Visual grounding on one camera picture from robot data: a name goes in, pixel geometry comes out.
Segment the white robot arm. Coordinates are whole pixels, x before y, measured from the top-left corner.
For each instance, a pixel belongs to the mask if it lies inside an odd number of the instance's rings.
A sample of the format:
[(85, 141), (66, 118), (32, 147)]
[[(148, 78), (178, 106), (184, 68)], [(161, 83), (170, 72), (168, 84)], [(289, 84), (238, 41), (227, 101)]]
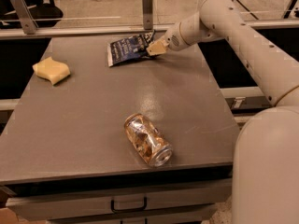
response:
[(299, 224), (299, 62), (257, 32), (232, 0), (204, 0), (149, 44), (149, 55), (223, 39), (271, 105), (235, 143), (232, 224)]

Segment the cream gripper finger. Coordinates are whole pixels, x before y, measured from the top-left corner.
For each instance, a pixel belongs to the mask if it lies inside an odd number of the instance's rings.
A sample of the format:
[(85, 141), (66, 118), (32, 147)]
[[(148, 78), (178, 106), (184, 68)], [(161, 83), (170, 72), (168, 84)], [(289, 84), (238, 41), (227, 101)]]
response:
[(149, 44), (146, 51), (149, 56), (162, 55), (167, 52), (169, 44), (164, 39), (158, 39)]

